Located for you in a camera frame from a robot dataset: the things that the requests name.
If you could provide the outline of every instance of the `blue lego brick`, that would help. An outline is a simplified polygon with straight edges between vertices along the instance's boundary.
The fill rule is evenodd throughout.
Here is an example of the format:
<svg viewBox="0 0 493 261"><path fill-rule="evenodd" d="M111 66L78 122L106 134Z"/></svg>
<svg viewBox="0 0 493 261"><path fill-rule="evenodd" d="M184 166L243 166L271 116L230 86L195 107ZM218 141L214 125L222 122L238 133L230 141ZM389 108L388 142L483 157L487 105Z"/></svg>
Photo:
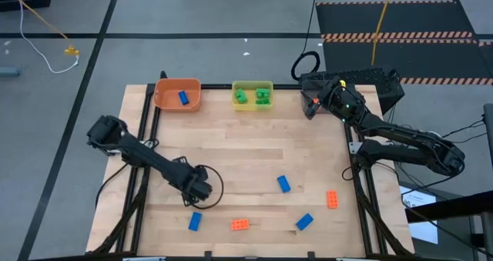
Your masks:
<svg viewBox="0 0 493 261"><path fill-rule="evenodd" d="M201 219L202 219L202 214L199 212L194 212L192 215L192 219L190 219L190 224L188 225L188 229L197 231L199 229L199 224Z"/></svg>
<svg viewBox="0 0 493 261"><path fill-rule="evenodd" d="M187 105L189 103L188 97L186 96L186 92L185 91L179 92L178 95L179 95L179 100L182 101L182 104L183 105Z"/></svg>
<svg viewBox="0 0 493 261"><path fill-rule="evenodd" d="M296 223L296 226L298 226L300 230L304 230L305 228L307 228L308 225L311 224L311 222L313 222L313 220L314 218L309 213L307 213L298 221L298 223Z"/></svg>
<svg viewBox="0 0 493 261"><path fill-rule="evenodd" d="M283 190L283 192L289 192L291 190L290 184L287 182L286 176L277 177L277 181L280 185L280 189Z"/></svg>

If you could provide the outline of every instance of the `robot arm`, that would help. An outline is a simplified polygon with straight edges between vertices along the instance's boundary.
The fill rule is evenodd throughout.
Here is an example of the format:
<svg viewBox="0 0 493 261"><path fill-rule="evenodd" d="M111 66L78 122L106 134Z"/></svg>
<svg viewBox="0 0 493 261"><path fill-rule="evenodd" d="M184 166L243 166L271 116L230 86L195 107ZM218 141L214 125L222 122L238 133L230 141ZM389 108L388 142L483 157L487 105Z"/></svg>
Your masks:
<svg viewBox="0 0 493 261"><path fill-rule="evenodd" d="M206 183L207 172L202 166L192 167L184 157L169 161L152 149L143 145L127 130L124 121L113 116L101 116L87 133L88 144L101 149L106 155L110 150L118 149L123 161L131 166L153 167L161 172L172 187L182 192L184 202L195 204L205 200L212 192L212 186Z"/></svg>
<svg viewBox="0 0 493 261"><path fill-rule="evenodd" d="M321 107L353 127L360 136L381 136L405 146L381 145L367 139L354 155L358 166L372 166L379 159L427 166L444 176L457 175L464 166L464 153L452 142L433 132L408 129L383 121L372 114L365 105L364 97L347 87L338 77L320 85L315 99L304 94L305 116L312 119Z"/></svg>

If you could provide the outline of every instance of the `orange block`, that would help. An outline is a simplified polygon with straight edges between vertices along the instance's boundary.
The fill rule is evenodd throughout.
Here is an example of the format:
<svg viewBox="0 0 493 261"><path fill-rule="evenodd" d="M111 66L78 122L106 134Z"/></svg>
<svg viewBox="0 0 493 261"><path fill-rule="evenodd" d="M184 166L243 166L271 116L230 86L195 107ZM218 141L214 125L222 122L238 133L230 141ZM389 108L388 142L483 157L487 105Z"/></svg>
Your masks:
<svg viewBox="0 0 493 261"><path fill-rule="evenodd" d="M337 207L339 207L336 190L331 190L327 192L327 206L331 209L336 209Z"/></svg>
<svg viewBox="0 0 493 261"><path fill-rule="evenodd" d="M249 229L248 219L234 219L231 221L231 230Z"/></svg>

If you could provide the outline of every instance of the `orange bowl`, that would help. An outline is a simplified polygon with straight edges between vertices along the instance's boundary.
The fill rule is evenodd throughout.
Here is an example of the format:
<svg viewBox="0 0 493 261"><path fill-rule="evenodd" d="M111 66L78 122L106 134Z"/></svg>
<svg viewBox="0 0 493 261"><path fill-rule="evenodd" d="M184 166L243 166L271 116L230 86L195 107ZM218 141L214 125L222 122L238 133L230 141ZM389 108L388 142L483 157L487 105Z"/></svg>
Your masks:
<svg viewBox="0 0 493 261"><path fill-rule="evenodd" d="M178 93L184 91L189 103L183 105ZM154 90L154 104L166 112L196 112L200 108L199 79L160 79Z"/></svg>

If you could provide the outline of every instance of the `hazard tape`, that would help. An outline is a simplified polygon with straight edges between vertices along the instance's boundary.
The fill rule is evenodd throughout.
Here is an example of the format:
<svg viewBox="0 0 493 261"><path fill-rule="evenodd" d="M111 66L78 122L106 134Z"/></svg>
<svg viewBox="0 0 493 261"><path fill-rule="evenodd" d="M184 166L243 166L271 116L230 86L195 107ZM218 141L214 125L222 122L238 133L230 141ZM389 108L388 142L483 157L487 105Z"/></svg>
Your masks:
<svg viewBox="0 0 493 261"><path fill-rule="evenodd" d="M372 38L326 38L324 42L373 42ZM379 43L421 43L421 44L477 44L473 39L422 39L422 38L378 38Z"/></svg>
<svg viewBox="0 0 493 261"><path fill-rule="evenodd" d="M363 4L384 4L385 2L317 2L317 6L320 5L363 5ZM418 3L455 3L451 0L414 0L414 1L394 1L388 2L389 4L418 4Z"/></svg>
<svg viewBox="0 0 493 261"><path fill-rule="evenodd" d="M322 34L322 38L375 38L375 33ZM471 32L381 32L378 38L472 38Z"/></svg>
<svg viewBox="0 0 493 261"><path fill-rule="evenodd" d="M401 84L426 84L426 85L493 85L493 79L450 79L450 78L401 78Z"/></svg>

